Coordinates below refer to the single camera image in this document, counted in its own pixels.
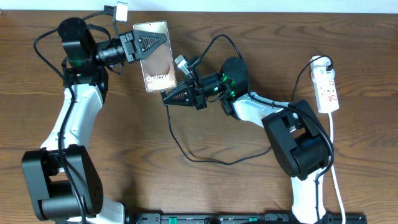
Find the white background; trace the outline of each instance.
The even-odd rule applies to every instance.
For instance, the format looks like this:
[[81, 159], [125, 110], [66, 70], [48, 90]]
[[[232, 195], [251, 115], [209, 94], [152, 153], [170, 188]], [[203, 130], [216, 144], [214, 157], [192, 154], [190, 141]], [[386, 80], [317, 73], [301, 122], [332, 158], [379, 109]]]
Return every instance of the white background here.
[[[103, 10], [118, 0], [0, 0], [0, 9]], [[124, 0], [133, 11], [398, 13], [398, 0]]]

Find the power strip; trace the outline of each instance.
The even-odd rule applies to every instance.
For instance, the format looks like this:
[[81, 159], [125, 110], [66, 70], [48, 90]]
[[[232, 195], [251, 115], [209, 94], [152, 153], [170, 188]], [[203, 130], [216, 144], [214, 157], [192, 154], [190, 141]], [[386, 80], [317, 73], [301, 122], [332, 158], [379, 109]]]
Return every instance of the power strip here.
[[[314, 56], [311, 61], [319, 57], [319, 55]], [[335, 70], [326, 70], [326, 67], [330, 64], [330, 59], [327, 57], [319, 58], [311, 63], [311, 79], [315, 89], [319, 113], [331, 113], [339, 108], [335, 85]]]

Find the white cable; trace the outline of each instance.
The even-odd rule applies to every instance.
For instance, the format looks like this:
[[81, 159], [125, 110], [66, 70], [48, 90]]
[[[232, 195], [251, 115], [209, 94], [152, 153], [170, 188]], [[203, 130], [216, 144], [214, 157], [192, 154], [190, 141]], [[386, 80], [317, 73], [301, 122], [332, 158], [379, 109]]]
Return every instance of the white cable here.
[[[330, 141], [333, 143], [333, 118], [331, 116], [331, 113], [328, 113], [328, 115], [329, 115], [329, 126], [330, 126]], [[338, 188], [335, 166], [332, 165], [330, 170], [331, 170], [331, 176], [333, 178], [333, 183], [336, 189], [338, 205], [340, 206], [341, 210], [341, 219], [342, 219], [341, 224], [346, 224], [346, 212], [344, 211], [343, 200], [341, 199], [340, 190]]]

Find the electrical outlet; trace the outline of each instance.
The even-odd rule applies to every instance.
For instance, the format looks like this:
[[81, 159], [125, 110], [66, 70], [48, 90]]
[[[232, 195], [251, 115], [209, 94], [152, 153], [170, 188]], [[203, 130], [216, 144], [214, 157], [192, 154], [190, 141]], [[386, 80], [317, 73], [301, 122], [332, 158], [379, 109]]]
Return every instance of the electrical outlet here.
[[331, 113], [338, 110], [338, 99], [335, 85], [335, 70], [326, 71], [330, 64], [328, 58], [320, 58], [311, 63], [311, 79], [315, 89], [319, 113]]

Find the wooden table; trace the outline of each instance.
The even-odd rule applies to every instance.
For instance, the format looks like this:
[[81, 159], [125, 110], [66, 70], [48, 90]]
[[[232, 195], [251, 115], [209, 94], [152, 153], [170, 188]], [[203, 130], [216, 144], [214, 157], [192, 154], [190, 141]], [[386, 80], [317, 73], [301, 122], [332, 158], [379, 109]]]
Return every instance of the wooden table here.
[[[36, 56], [33, 41], [66, 18], [89, 13], [4, 11], [0, 17], [0, 223], [38, 223], [21, 158], [50, 134], [63, 101], [62, 82]], [[118, 27], [124, 32], [159, 20], [168, 22], [174, 58], [200, 55], [212, 37], [228, 34], [248, 65], [252, 89], [273, 100], [290, 100], [311, 56], [332, 57], [341, 108], [333, 113], [335, 167], [346, 211], [365, 213], [369, 223], [397, 222], [397, 15], [130, 12]], [[113, 31], [110, 17], [90, 22]], [[39, 49], [60, 69], [65, 52], [57, 34]], [[230, 44], [217, 41], [200, 70], [214, 72], [230, 56]], [[308, 74], [297, 99], [316, 110]], [[171, 106], [170, 112], [183, 148], [198, 157], [234, 161], [269, 147], [262, 128], [225, 116], [219, 103], [200, 111]], [[318, 117], [328, 129], [327, 115]], [[170, 136], [160, 95], [146, 93], [138, 63], [110, 76], [89, 153], [105, 195], [134, 211], [255, 213], [292, 206], [290, 178], [273, 152], [234, 166], [187, 161]], [[330, 173], [323, 189], [325, 207], [340, 212]]]

